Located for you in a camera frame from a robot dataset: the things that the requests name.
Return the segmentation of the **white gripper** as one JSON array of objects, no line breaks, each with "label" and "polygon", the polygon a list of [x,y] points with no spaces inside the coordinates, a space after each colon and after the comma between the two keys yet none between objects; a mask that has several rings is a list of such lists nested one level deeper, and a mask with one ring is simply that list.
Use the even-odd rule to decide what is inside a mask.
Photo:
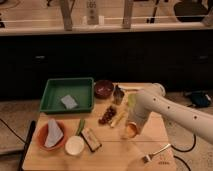
[{"label": "white gripper", "polygon": [[140,134],[146,124],[147,120],[144,118],[135,118],[128,121],[128,123],[133,123],[137,127],[137,134]]}]

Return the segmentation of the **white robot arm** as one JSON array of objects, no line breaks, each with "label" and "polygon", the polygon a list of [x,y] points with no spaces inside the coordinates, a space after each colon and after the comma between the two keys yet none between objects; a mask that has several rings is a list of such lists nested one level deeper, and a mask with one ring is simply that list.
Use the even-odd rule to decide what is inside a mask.
[{"label": "white robot arm", "polygon": [[142,87],[135,94],[135,104],[129,110],[126,122],[129,137],[142,132],[151,112],[165,116],[197,136],[213,144],[213,116],[165,98],[165,89],[159,83]]}]

